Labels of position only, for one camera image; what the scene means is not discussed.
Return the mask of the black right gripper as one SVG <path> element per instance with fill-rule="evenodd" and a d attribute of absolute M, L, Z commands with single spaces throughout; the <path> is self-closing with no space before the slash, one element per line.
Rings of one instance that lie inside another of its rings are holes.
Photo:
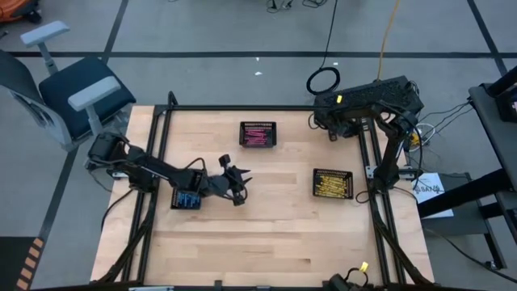
<path fill-rule="evenodd" d="M 359 134 L 360 122 L 356 119 L 345 119 L 330 105 L 314 102 L 313 129 L 327 131 L 330 141 L 337 141 L 339 137 L 349 138 Z"/>

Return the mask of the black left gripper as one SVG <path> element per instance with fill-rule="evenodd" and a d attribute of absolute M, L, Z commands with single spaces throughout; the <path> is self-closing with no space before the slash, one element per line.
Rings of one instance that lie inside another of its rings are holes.
<path fill-rule="evenodd" d="M 243 179 L 242 176 L 250 170 L 237 168 L 235 165 L 230 166 L 231 160 L 228 154 L 219 157 L 219 163 L 223 168 L 221 175 L 211 175 L 207 178 L 209 191 L 216 196 L 231 200 L 234 206 L 245 204 L 246 201 L 246 184 L 253 177 Z"/>

